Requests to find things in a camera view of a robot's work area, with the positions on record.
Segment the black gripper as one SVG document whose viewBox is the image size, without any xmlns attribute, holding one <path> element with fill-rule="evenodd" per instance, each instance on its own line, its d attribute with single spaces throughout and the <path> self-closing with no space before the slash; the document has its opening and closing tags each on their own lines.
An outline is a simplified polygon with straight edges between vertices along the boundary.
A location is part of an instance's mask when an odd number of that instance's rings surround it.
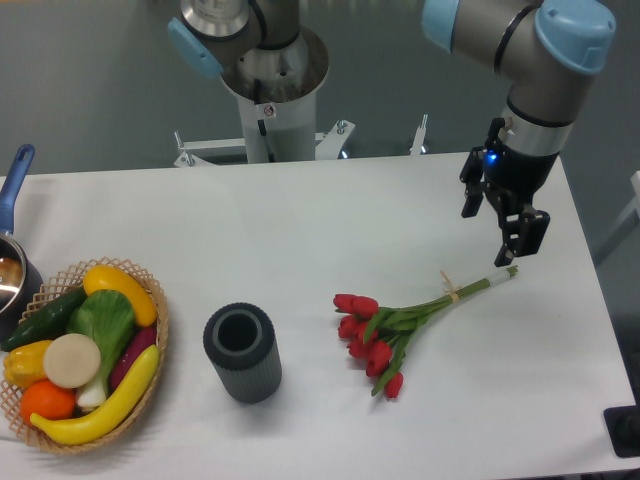
<svg viewBox="0 0 640 480">
<path fill-rule="evenodd" d="M 483 147 L 469 152 L 460 173 L 465 185 L 461 216 L 477 215 L 485 194 L 498 215 L 502 245 L 496 267 L 516 257 L 535 255 L 542 244 L 550 215 L 532 206 L 533 196 L 546 181 L 559 154 L 559 130 L 521 117 L 497 117 Z"/>
</svg>

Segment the silver blue-capped robot arm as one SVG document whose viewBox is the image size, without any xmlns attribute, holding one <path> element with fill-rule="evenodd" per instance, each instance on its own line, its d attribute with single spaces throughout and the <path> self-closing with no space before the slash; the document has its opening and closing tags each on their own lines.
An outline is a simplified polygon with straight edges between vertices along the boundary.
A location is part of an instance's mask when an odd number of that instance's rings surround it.
<svg viewBox="0 0 640 480">
<path fill-rule="evenodd" d="M 597 1 L 428 1 L 421 26 L 442 49 L 511 83 L 501 115 L 462 168 L 462 216 L 488 202 L 502 233 L 497 266 L 537 253 L 550 222 L 533 205 L 616 31 Z M 328 72 L 321 39 L 295 1 L 184 1 L 167 27 L 184 61 L 235 95 L 252 163 L 316 156 L 315 95 Z"/>
</svg>

